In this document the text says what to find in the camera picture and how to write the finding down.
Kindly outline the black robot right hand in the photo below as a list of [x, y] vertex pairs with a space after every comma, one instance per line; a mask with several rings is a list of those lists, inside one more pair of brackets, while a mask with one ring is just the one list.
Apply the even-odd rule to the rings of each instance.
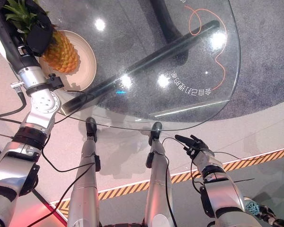
[[184, 143], [184, 150], [190, 156], [193, 164], [199, 172], [202, 172], [208, 166], [217, 166], [222, 168], [222, 163], [215, 158], [214, 153], [199, 138], [191, 135], [190, 138], [181, 135], [175, 135], [175, 139]]

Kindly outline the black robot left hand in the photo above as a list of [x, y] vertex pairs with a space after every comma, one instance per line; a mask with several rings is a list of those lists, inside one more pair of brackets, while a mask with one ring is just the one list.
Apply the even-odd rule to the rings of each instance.
[[36, 0], [0, 0], [0, 54], [16, 73], [40, 66], [36, 57], [52, 36], [52, 23]]

